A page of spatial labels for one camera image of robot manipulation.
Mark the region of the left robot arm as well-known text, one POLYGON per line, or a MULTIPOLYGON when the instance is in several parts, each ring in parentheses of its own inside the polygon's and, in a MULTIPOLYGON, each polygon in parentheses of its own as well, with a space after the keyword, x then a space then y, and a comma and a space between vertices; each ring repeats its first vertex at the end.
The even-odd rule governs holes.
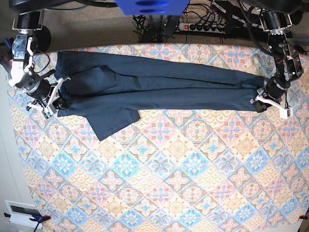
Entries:
POLYGON ((293 81, 298 80, 304 70, 301 66, 300 56, 297 50, 288 41, 292 21, 287 13, 280 13, 263 8, 257 8, 261 27, 268 34, 268 50, 265 50, 257 41, 255 45, 265 54, 274 58, 276 73, 273 77, 264 81, 264 86, 257 90, 257 96, 251 99, 258 113, 274 106, 286 116, 292 115, 292 109, 288 102, 280 106, 281 98, 287 95, 293 81))

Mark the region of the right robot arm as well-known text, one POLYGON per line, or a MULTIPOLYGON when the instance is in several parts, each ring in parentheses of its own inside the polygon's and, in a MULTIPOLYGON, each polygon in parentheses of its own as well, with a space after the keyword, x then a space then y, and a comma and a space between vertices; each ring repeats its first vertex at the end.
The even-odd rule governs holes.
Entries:
POLYGON ((36 109, 45 119, 49 119, 57 110, 67 107, 60 87, 70 78, 59 78, 55 84, 51 84, 46 78, 55 73, 54 69, 43 75, 35 71, 33 58, 39 48, 35 33, 44 28, 43 17, 44 10, 40 10, 21 14, 14 20, 12 29, 17 30, 18 34, 12 44, 13 60, 9 85, 23 90, 34 99, 27 104, 27 110, 36 109))

